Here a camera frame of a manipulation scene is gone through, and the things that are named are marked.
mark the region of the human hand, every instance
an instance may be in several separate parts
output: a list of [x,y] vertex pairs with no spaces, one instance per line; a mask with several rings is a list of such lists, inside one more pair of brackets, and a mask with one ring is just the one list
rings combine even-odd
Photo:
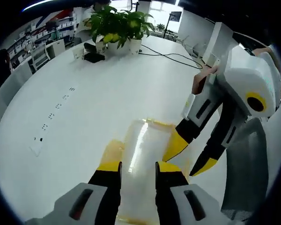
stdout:
[[214,66],[212,68],[202,70],[200,73],[195,75],[193,78],[192,84],[192,94],[198,95],[202,92],[206,77],[208,74],[214,74],[218,70],[218,66]]

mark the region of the yellow circle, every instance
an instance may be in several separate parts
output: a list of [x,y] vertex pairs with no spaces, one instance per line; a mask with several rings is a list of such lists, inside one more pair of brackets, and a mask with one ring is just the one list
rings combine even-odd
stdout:
[[263,110],[261,112],[264,112],[266,110],[266,100],[260,96],[260,94],[256,93],[256,92],[248,92],[246,95],[245,95],[246,99],[248,98],[256,98],[258,99],[262,105],[263,105]]

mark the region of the window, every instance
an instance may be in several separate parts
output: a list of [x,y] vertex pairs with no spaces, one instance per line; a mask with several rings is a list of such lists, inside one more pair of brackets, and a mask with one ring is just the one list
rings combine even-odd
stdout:
[[[172,5],[165,2],[160,1],[152,1],[150,5],[149,14],[151,14],[153,18],[148,17],[148,22],[153,23],[154,26],[157,26],[158,24],[164,24],[164,26],[167,25],[170,12],[182,12],[183,9],[179,6],[177,6],[179,3],[179,0],[176,0],[176,4]],[[181,18],[179,22],[170,21],[168,25],[168,30],[171,30],[173,32],[178,32],[179,26],[180,26]]]
[[[110,6],[116,8],[118,11],[120,10],[130,10],[131,9],[131,0],[114,0],[111,1]],[[131,12],[135,11],[135,5],[132,5]]]

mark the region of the round table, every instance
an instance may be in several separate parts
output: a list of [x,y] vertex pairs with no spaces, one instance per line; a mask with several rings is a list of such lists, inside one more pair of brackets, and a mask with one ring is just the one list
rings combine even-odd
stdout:
[[[182,45],[169,40],[150,36],[143,44],[163,54],[189,57]],[[43,217],[59,197],[88,182],[105,146],[112,139],[123,140],[133,120],[178,124],[199,72],[163,56],[128,55],[93,64],[74,60],[73,48],[49,61],[22,86],[0,122],[0,188],[22,220]],[[196,66],[181,56],[172,58]],[[51,113],[54,118],[48,120]],[[215,113],[205,127],[203,139],[208,139],[218,117]],[[40,137],[41,147],[34,140]],[[215,173],[225,180],[225,162],[216,166]],[[224,190],[225,183],[214,196],[218,201]]]

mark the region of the black cable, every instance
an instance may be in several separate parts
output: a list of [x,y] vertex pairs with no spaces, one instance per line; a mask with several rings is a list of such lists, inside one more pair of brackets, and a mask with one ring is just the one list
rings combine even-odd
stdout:
[[[149,47],[147,47],[147,46],[144,46],[144,47],[146,47],[147,49],[150,49],[151,51],[157,53],[158,55],[151,55],[151,54],[145,54],[145,53],[139,53],[139,54],[141,54],[141,55],[150,55],[150,56],[160,56],[160,55],[161,55],[161,56],[164,56],[164,57],[166,57],[166,58],[168,58],[168,59],[170,59],[170,60],[173,60],[173,61],[175,61],[175,62],[178,62],[178,63],[184,64],[184,65],[187,65],[187,66],[189,66],[189,67],[193,67],[193,68],[195,68],[195,69],[202,69],[202,68],[203,68],[203,66],[202,66],[201,64],[197,63],[197,62],[196,62],[195,60],[193,60],[193,59],[190,59],[190,58],[188,58],[188,57],[185,57],[184,55],[180,55],[180,54],[177,54],[177,53],[161,54],[161,53],[159,53],[159,52],[157,52],[157,51],[154,51],[153,49],[151,49],[151,48],[149,48]],[[168,55],[180,55],[180,56],[182,56],[182,57],[184,57],[184,58],[186,58],[186,59],[188,59],[188,60],[191,60],[191,61],[193,61],[193,62],[199,64],[199,65],[201,66],[201,68],[194,67],[194,66],[189,65],[189,64],[187,64],[187,63],[183,63],[183,62],[177,61],[177,60],[175,60],[175,59],[172,59],[172,58],[168,57]]]

